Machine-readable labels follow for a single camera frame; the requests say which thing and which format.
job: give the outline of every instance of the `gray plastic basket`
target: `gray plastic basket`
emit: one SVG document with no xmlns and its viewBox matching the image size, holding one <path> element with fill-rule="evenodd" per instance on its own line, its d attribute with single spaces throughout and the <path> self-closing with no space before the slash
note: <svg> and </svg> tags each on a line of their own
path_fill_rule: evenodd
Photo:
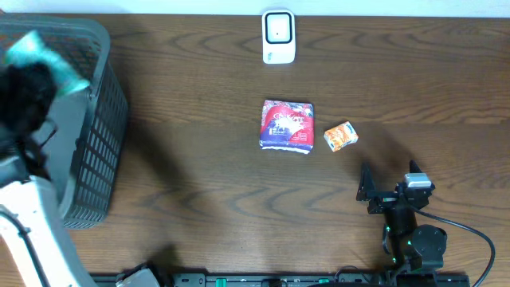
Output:
<svg viewBox="0 0 510 287">
<path fill-rule="evenodd" d="M 128 103 L 108 63 L 110 37 L 91 20 L 4 14 L 0 55 L 33 29 L 91 81 L 88 89 L 55 100 L 49 118 L 58 131 L 43 149 L 64 225 L 90 228 L 107 215 L 128 119 Z M 44 124 L 34 139 L 43 141 L 52 129 Z"/>
</svg>

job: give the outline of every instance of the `snack package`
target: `snack package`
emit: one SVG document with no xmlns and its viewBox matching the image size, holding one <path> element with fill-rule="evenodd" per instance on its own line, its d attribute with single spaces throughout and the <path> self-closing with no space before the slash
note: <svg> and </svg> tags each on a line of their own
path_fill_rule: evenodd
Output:
<svg viewBox="0 0 510 287">
<path fill-rule="evenodd" d="M 358 134 L 348 121 L 338 125 L 324 133 L 324 138 L 328 142 L 332 151 L 339 151 L 340 148 L 358 141 Z"/>
<path fill-rule="evenodd" d="M 17 68 L 35 63 L 47 65 L 57 85 L 57 97 L 67 96 L 90 85 L 63 57 L 46 47 L 35 30 L 28 32 L 7 50 L 4 63 Z"/>
<path fill-rule="evenodd" d="M 261 149 L 308 154 L 313 148 L 313 106 L 267 100 L 262 108 Z"/>
</svg>

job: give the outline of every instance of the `wooden table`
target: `wooden table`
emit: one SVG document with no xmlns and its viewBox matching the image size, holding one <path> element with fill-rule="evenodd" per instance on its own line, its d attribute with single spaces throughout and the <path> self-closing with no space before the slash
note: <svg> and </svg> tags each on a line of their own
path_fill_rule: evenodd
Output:
<svg viewBox="0 0 510 287">
<path fill-rule="evenodd" d="M 334 272 L 391 263 L 382 215 L 355 201 L 360 164 L 391 189 L 416 159 L 437 186 L 426 211 L 485 232 L 510 282 L 508 20 L 296 18 L 297 55 L 264 65 L 260 17 L 86 15 L 112 36 L 131 104 L 106 221 L 71 231 L 91 272 L 153 258 L 172 270 Z M 261 151 L 266 99 L 310 102 L 310 155 Z M 333 153 L 324 130 L 350 120 L 359 142 Z M 474 281 L 489 249 L 448 233 L 445 271 Z M 1 245 L 2 286 L 21 279 Z"/>
</svg>

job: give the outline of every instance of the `black cable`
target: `black cable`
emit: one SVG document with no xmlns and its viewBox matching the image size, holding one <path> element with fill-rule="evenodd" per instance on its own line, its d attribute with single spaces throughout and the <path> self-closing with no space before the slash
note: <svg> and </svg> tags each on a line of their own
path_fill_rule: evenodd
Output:
<svg viewBox="0 0 510 287">
<path fill-rule="evenodd" d="M 476 230 L 476 229 L 474 229 L 472 227 L 466 226 L 464 224 L 461 224 L 461 223 L 458 223 L 458 222 L 455 222 L 455 221 L 451 221 L 451 220 L 446 219 L 446 218 L 441 218 L 441 217 L 433 215 L 433 214 L 426 213 L 425 211 L 421 211 L 418 208 L 416 208 L 413 205 L 411 205 L 407 201 L 406 196 L 402 195 L 402 198 L 404 199 L 404 202 L 409 206 L 409 208 L 412 209 L 417 214 L 421 214 L 421 215 L 423 215 L 425 217 L 435 219 L 435 220 L 437 220 L 439 222 L 448 223 L 448 224 L 451 224 L 453 226 L 462 228 L 463 230 L 467 230 L 469 232 L 472 232 L 472 233 L 480 236 L 481 238 L 485 239 L 485 241 L 488 243 L 488 245 L 491 248 L 491 257 L 488 260 L 488 264 L 487 264 L 487 267 L 485 267 L 484 272 L 481 274 L 480 278 L 478 278 L 478 280 L 473 285 L 473 287 L 480 286 L 481 282 L 487 277 L 488 273 L 491 271 L 492 265 L 494 264 L 494 260 L 496 259 L 496 248 L 494 247 L 494 243 L 492 243 L 491 238 L 489 238 L 487 235 L 481 233 L 480 231 L 478 231 L 478 230 Z"/>
<path fill-rule="evenodd" d="M 335 282 L 338 282 L 339 278 L 338 276 L 342 273 L 342 271 L 344 271 L 345 269 L 356 269 L 358 271 L 358 273 L 363 277 L 363 279 L 365 279 L 365 281 L 367 283 L 370 283 L 370 280 L 368 280 L 368 278 L 365 276 L 365 274 L 363 274 L 363 272 L 361 271 L 360 268 L 354 266 L 354 265 L 345 265 L 344 267 L 338 269 L 338 271 L 336 272 L 335 274 Z"/>
<path fill-rule="evenodd" d="M 55 136 L 55 134 L 58 132 L 58 125 L 57 123 L 55 123 L 54 120 L 47 118 L 46 121 L 53 125 L 53 130 L 51 131 L 51 133 L 49 133 L 49 136 L 46 138 L 46 140 L 39 144 L 39 148 L 43 148 L 49 142 L 49 140 L 51 140 L 51 138 Z"/>
<path fill-rule="evenodd" d="M 46 275 L 44 271 L 42 270 L 41 262 L 39 261 L 39 258 L 37 257 L 37 254 L 35 252 L 35 249 L 32 245 L 32 242 L 30 241 L 29 234 L 26 231 L 25 227 L 12 215 L 8 214 L 4 210 L 0 209 L 0 216 L 7 219 L 8 222 L 10 222 L 16 229 L 18 229 L 19 237 L 23 239 L 26 245 L 26 249 L 29 251 L 30 258 L 32 259 L 33 267 L 35 268 L 35 271 L 37 275 L 39 276 L 39 281 L 41 281 L 42 287 L 50 287 L 48 283 L 48 278 L 46 278 Z"/>
</svg>

